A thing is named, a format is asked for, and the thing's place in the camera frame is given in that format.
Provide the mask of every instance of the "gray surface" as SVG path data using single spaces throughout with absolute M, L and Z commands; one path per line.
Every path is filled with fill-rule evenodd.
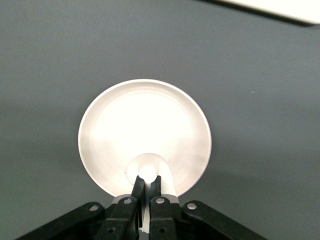
M 162 80 L 201 106 L 209 166 L 180 198 L 271 240 L 319 239 L 320 29 L 191 0 L 3 1 L 0 239 L 112 197 L 77 146 L 90 102 Z

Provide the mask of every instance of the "silver screw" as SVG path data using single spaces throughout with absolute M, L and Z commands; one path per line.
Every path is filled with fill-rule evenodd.
M 94 212 L 94 211 L 98 210 L 98 208 L 99 208 L 98 205 L 93 205 L 93 206 L 91 206 L 91 207 L 89 208 L 89 211 L 90 211 L 90 212 Z
M 163 204 L 163 203 L 165 202 L 165 199 L 162 198 L 162 197 L 159 197 L 159 198 L 157 198 L 157 199 L 155 200 L 155 202 L 156 202 L 157 204 Z
M 197 208 L 197 205 L 191 202 L 186 207 L 190 210 L 195 210 Z
M 131 198 L 127 198 L 123 202 L 124 202 L 124 204 L 130 204 L 130 203 L 132 203 L 132 200 L 131 200 Z

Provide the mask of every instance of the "screw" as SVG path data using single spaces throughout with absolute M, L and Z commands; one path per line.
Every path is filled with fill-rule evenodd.
M 191 202 L 186 207 L 190 210 L 195 210 L 197 208 L 197 205 Z
M 130 203 L 132 203 L 132 200 L 129 197 L 129 198 L 125 199 L 123 202 L 124 202 L 124 204 L 130 204 Z
M 155 200 L 155 202 L 156 202 L 157 204 L 163 204 L 163 203 L 165 202 L 165 199 L 162 198 L 162 197 L 159 197 L 159 198 L 157 198 L 157 199 Z
M 98 210 L 98 208 L 99 208 L 98 205 L 93 205 L 93 206 L 91 206 L 91 207 L 89 208 L 89 211 L 90 211 L 90 212 L 94 212 L 94 211 Z

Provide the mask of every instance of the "white object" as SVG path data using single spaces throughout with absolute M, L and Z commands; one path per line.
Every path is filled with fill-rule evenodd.
M 310 24 L 320 24 L 319 0 L 221 0 Z
M 146 166 L 149 176 L 139 164 L 136 172 L 128 168 L 137 156 L 148 154 L 152 161 L 159 156 L 167 162 L 172 176 L 162 177 L 171 177 L 174 186 L 164 189 L 180 196 L 207 167 L 211 133 L 204 113 L 185 92 L 166 82 L 136 79 L 112 86 L 90 104 L 80 124 L 78 147 L 88 174 L 113 196 L 131 193 L 130 171 L 146 179 L 164 173 L 162 163 L 153 169 Z

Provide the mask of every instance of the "white plate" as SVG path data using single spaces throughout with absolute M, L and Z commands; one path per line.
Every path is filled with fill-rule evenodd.
M 112 86 L 86 110 L 78 147 L 85 169 L 113 196 L 130 194 L 128 164 L 153 153 L 164 158 L 178 196 L 202 176 L 211 154 L 211 133 L 197 103 L 166 82 L 136 79 Z

